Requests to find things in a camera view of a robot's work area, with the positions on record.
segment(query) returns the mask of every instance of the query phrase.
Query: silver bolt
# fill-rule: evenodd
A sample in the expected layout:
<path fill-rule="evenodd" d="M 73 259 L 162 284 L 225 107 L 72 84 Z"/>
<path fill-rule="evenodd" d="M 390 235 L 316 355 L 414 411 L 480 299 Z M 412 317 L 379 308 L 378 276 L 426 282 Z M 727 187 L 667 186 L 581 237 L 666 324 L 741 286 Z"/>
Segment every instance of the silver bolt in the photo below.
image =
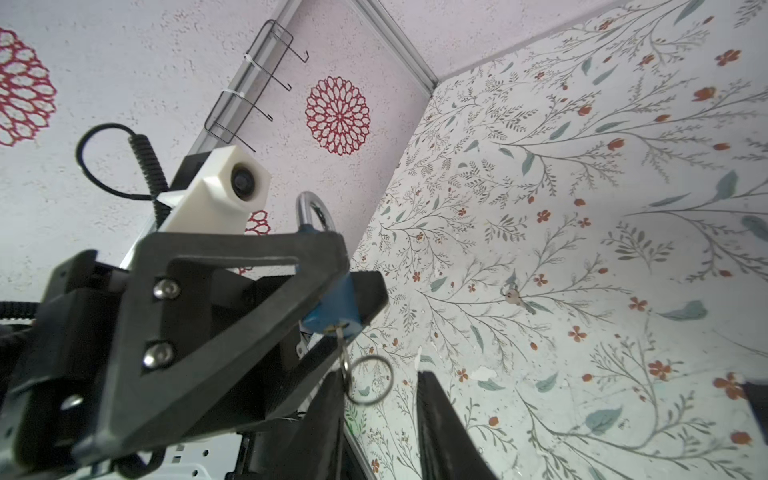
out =
<path fill-rule="evenodd" d="M 168 342 L 155 343 L 144 353 L 144 366 L 149 370 L 159 369 L 174 361 L 174 347 Z"/>
<path fill-rule="evenodd" d="M 61 403 L 61 410 L 69 410 L 73 409 L 74 407 L 78 405 L 82 405 L 83 403 L 83 397 L 79 396 L 77 393 L 74 395 L 70 395 L 64 401 Z"/>
<path fill-rule="evenodd" d="M 158 300 L 173 300 L 179 296 L 181 288 L 179 284 L 170 278 L 163 278 L 152 289 L 152 294 Z"/>

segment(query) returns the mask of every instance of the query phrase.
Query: blue padlock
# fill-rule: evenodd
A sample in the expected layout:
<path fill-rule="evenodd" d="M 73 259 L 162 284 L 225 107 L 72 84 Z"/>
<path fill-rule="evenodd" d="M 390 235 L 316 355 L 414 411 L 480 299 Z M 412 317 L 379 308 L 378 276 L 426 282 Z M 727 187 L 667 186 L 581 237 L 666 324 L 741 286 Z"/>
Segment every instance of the blue padlock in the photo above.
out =
<path fill-rule="evenodd" d="M 313 226 L 312 212 L 315 212 L 325 231 L 336 231 L 323 201 L 313 192 L 306 191 L 296 199 L 299 233 L 318 233 Z M 339 279 L 320 300 L 319 305 L 304 317 L 302 326 L 311 333 L 330 336 L 336 336 L 336 327 L 341 326 L 345 338 L 362 331 L 362 322 L 355 302 L 355 287 L 349 273 Z"/>

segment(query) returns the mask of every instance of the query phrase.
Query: floral tablecloth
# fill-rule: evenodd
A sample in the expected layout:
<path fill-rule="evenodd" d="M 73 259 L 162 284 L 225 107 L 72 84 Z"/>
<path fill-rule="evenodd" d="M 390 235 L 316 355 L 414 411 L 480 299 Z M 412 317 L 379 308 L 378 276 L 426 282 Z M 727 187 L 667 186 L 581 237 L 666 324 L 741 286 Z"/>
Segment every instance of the floral tablecloth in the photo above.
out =
<path fill-rule="evenodd" d="M 353 257 L 378 476 L 420 477 L 428 369 L 500 478 L 768 477 L 764 3 L 632 2 L 437 88 Z"/>

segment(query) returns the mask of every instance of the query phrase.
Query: floral pattern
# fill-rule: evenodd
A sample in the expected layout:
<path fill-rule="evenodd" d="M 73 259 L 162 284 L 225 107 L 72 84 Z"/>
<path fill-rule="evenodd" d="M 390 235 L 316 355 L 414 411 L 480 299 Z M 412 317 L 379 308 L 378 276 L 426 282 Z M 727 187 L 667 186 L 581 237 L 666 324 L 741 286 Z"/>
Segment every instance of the floral pattern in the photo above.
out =
<path fill-rule="evenodd" d="M 366 98 L 351 81 L 328 77 L 306 99 L 306 126 L 320 147 L 339 156 L 358 151 L 370 133 Z"/>
<path fill-rule="evenodd" d="M 414 367 L 499 478 L 765 476 L 764 3 L 631 2 L 438 86 L 352 258 L 378 477 L 421 478 Z"/>
<path fill-rule="evenodd" d="M 0 144 L 35 138 L 56 111 L 48 69 L 10 30 L 0 28 Z"/>

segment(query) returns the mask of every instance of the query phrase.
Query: metal hook rack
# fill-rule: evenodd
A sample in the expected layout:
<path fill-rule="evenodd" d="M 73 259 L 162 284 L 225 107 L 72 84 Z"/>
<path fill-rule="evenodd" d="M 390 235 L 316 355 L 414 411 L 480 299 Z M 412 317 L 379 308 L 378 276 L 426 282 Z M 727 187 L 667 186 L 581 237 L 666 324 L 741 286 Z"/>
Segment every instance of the metal hook rack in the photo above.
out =
<path fill-rule="evenodd" d="M 304 57 L 302 57 L 291 48 L 292 43 L 293 35 L 276 20 L 264 22 L 250 48 L 243 54 L 244 62 L 235 74 L 230 87 L 221 91 L 216 104 L 205 119 L 204 128 L 208 134 L 225 144 L 237 138 L 251 151 L 255 151 L 237 135 L 237 132 L 254 109 L 267 120 L 274 120 L 272 115 L 262 111 L 256 103 L 271 80 L 276 81 L 288 91 L 293 89 L 289 83 L 284 84 L 274 75 L 288 51 L 291 51 L 302 63 L 307 63 L 310 59 L 308 51 L 304 51 Z M 241 90 L 245 84 L 253 85 L 248 92 Z"/>

